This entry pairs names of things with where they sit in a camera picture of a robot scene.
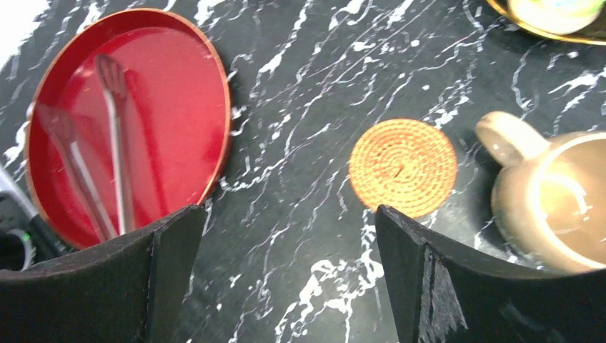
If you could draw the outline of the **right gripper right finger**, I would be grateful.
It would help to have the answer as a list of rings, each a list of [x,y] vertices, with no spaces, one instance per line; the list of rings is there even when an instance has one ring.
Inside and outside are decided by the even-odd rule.
[[[375,214],[401,342],[603,342],[605,271],[556,275],[512,264],[389,206]]]

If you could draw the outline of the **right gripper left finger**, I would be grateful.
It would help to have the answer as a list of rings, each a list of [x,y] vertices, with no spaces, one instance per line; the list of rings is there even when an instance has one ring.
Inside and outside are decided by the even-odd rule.
[[[134,232],[1,272],[3,342],[168,342],[202,238],[190,205]]]

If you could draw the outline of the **metal tongs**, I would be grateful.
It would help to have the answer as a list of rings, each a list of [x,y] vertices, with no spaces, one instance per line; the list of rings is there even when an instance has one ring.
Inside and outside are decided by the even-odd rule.
[[[123,135],[129,87],[124,67],[108,54],[94,57],[108,128],[85,117],[81,130],[67,110],[38,101],[35,114],[59,152],[100,242],[135,229],[127,140]]]

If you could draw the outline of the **yellow frosted donut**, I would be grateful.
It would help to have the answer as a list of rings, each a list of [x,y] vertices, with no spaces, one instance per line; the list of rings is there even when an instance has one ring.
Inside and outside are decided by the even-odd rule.
[[[571,34],[599,16],[602,0],[509,0],[507,8],[520,21],[551,34]]]

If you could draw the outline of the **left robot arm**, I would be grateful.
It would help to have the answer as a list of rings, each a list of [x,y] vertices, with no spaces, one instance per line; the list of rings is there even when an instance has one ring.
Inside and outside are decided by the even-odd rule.
[[[68,253],[25,192],[1,168],[1,269],[20,272]]]

